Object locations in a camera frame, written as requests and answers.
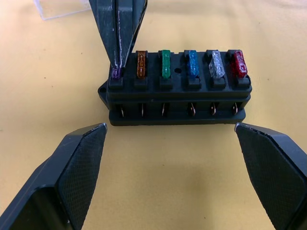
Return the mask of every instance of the orange fuse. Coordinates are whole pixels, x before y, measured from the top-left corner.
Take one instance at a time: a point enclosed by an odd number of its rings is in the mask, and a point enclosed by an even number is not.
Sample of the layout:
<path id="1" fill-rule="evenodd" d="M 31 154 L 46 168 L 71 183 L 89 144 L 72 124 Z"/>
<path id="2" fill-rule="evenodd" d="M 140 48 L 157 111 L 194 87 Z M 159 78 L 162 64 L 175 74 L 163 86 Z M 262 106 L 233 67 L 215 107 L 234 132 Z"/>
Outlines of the orange fuse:
<path id="1" fill-rule="evenodd" d="M 146 73 L 146 51 L 138 51 L 138 66 L 136 75 L 138 79 L 145 79 Z"/>

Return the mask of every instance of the yellow surface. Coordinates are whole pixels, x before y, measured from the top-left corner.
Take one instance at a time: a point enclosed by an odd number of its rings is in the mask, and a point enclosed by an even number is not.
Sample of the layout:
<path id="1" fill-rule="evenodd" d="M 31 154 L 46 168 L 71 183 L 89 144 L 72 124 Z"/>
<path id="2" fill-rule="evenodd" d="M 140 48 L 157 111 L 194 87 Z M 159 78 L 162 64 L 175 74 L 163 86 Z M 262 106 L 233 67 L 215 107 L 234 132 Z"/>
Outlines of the yellow surface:
<path id="1" fill-rule="evenodd" d="M 135 50 L 240 48 L 252 79 L 246 123 L 307 150 L 303 0 L 150 0 Z M 107 122 L 109 62 L 90 11 L 42 21 L 0 1 L 0 213 L 78 128 Z M 272 230 L 234 125 L 113 127 L 84 230 Z"/>

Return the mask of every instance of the mounting hole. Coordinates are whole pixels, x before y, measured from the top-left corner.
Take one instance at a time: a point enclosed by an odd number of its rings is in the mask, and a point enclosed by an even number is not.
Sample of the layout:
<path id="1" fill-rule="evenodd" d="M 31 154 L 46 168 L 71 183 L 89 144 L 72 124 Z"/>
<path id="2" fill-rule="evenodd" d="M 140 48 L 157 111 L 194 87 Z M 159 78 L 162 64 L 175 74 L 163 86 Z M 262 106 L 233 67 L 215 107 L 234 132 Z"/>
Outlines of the mounting hole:
<path id="1" fill-rule="evenodd" d="M 99 92 L 106 92 L 106 88 L 105 87 L 100 88 Z"/>
<path id="2" fill-rule="evenodd" d="M 182 72 L 181 68 L 176 68 L 175 69 L 175 73 L 181 73 L 181 72 Z"/>

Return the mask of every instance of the fuse box base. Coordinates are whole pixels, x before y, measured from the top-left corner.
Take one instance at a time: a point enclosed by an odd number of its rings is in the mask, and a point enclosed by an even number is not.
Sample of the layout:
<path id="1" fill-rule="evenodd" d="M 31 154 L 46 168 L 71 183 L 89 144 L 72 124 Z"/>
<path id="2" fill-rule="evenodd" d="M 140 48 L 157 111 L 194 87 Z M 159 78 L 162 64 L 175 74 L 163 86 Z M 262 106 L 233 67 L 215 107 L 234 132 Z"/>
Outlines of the fuse box base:
<path id="1" fill-rule="evenodd" d="M 238 84 L 231 70 L 233 50 L 221 52 L 225 76 L 212 79 L 209 72 L 211 51 L 198 52 L 199 77 L 188 77 L 184 53 L 171 54 L 171 78 L 161 76 L 158 53 L 148 53 L 147 76 L 136 78 L 137 54 L 132 53 L 120 80 L 109 78 L 98 94 L 114 126 L 235 124 L 246 116 L 250 100 L 250 78 Z"/>

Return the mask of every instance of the purple fuse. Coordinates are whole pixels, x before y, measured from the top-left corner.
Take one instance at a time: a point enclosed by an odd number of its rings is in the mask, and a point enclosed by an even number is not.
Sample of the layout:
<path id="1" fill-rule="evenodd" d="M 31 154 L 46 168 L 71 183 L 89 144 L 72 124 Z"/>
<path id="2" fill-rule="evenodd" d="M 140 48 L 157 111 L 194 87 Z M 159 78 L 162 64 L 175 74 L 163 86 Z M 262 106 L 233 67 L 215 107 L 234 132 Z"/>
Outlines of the purple fuse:
<path id="1" fill-rule="evenodd" d="M 120 79 L 120 77 L 121 77 L 121 72 L 122 72 L 122 69 L 121 69 L 121 68 L 119 68 L 119 69 L 113 68 L 113 69 L 112 69 L 112 79 Z"/>

